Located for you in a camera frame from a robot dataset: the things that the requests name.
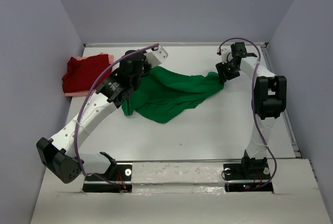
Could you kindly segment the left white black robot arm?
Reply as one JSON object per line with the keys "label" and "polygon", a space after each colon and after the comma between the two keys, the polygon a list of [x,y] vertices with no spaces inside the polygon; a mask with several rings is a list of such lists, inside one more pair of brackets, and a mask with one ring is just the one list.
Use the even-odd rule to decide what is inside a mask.
{"label": "left white black robot arm", "polygon": [[93,82],[78,114],[59,132],[37,142],[43,165],[65,184],[80,174],[111,179],[117,170],[114,158],[106,152],[83,154],[79,148],[106,117],[133,95],[142,78],[167,57],[168,53],[155,44],[129,50],[109,64]]}

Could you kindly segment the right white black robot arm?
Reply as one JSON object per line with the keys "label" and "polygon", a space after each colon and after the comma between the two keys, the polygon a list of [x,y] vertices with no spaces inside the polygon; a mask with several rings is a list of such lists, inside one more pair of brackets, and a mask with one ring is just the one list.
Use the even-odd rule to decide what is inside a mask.
{"label": "right white black robot arm", "polygon": [[286,109],[287,79],[278,76],[261,65],[259,51],[248,52],[246,40],[231,44],[230,48],[219,46],[217,55],[221,62],[217,69],[220,83],[235,79],[245,73],[251,79],[251,110],[254,126],[251,138],[240,163],[224,165],[222,178],[232,180],[255,180],[261,176],[271,180],[274,173],[268,168],[267,156],[272,155],[268,146],[272,128]]}

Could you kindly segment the green t shirt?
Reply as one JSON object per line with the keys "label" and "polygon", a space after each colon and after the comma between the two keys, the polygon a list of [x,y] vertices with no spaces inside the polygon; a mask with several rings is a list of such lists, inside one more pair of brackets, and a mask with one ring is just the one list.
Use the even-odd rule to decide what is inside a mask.
{"label": "green t shirt", "polygon": [[224,84],[219,75],[183,75],[162,67],[153,68],[133,95],[122,104],[125,116],[134,112],[165,124],[187,109],[194,109],[220,92]]}

